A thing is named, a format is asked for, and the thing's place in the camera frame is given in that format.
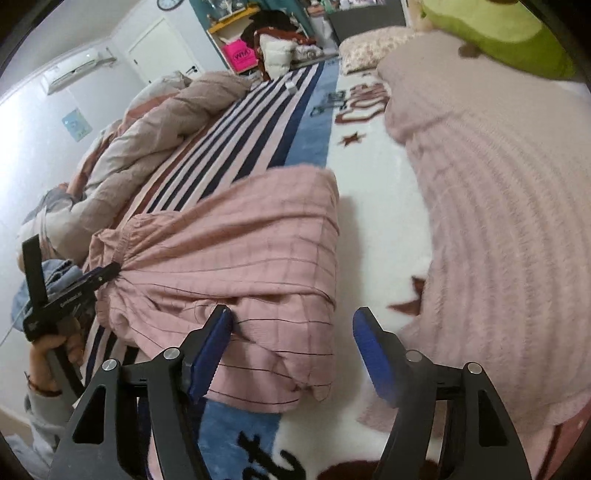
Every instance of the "comforter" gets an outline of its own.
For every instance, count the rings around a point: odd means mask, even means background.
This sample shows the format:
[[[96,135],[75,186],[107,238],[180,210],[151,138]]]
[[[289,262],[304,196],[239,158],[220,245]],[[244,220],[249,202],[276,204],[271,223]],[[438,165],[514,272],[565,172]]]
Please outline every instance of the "comforter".
[[[67,258],[81,264],[92,235],[112,224],[186,137],[244,97],[250,86],[249,80],[228,72],[206,73],[186,87],[168,88],[128,109],[124,120],[108,126],[82,159],[69,193],[83,199],[51,212],[42,208],[21,227],[18,244],[39,234],[43,260]],[[138,97],[146,98],[145,91]],[[22,269],[20,248],[18,263]]]

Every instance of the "brown star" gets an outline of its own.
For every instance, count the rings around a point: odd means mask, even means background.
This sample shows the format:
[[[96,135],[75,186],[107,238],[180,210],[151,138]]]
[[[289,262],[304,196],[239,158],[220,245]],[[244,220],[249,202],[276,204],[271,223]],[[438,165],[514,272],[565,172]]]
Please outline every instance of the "brown star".
[[[396,310],[397,312],[405,313],[406,315],[412,315],[416,317],[419,313],[421,313],[421,303],[423,301],[425,282],[426,280],[423,278],[413,277],[413,290],[415,294],[417,294],[418,299],[409,301],[407,303],[388,305],[388,308]]]
[[[355,132],[353,135],[349,135],[348,137],[345,136],[343,137],[343,139],[339,142],[339,145],[343,144],[345,147],[353,142],[357,142],[357,143],[361,143],[361,139],[363,137],[366,137],[365,134],[361,134],[359,135],[359,132]]]

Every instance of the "pile of clothes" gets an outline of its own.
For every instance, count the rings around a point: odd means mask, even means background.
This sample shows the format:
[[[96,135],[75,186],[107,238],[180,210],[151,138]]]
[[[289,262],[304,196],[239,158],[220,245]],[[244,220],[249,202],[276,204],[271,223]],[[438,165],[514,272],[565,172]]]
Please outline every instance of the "pile of clothes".
[[[324,55],[316,41],[298,33],[298,26],[280,10],[262,10],[250,19],[241,39],[255,51],[265,80],[285,75],[292,63]]]

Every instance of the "pink blanket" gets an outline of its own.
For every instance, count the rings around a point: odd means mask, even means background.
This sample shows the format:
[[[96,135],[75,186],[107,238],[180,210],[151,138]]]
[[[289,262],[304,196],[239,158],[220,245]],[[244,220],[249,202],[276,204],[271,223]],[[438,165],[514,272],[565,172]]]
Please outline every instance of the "pink blanket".
[[[399,336],[436,363],[481,363],[522,440],[540,445],[591,397],[591,108],[462,59],[461,44],[426,34],[378,67],[433,239],[421,313]]]
[[[122,264],[98,292],[98,321],[153,358],[225,303],[237,322],[208,398],[260,412],[294,408],[305,388],[324,400],[335,372],[338,198],[330,171],[278,168],[186,212],[97,233],[90,267]]]

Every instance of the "tool handle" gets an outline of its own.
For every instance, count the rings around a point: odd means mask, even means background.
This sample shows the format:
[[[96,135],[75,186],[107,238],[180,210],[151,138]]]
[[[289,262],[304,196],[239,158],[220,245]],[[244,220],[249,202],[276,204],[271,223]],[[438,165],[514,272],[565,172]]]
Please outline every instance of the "tool handle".
[[[68,360],[66,347],[61,345],[47,352],[47,362],[64,400],[74,404],[84,393],[84,385],[80,370]]]

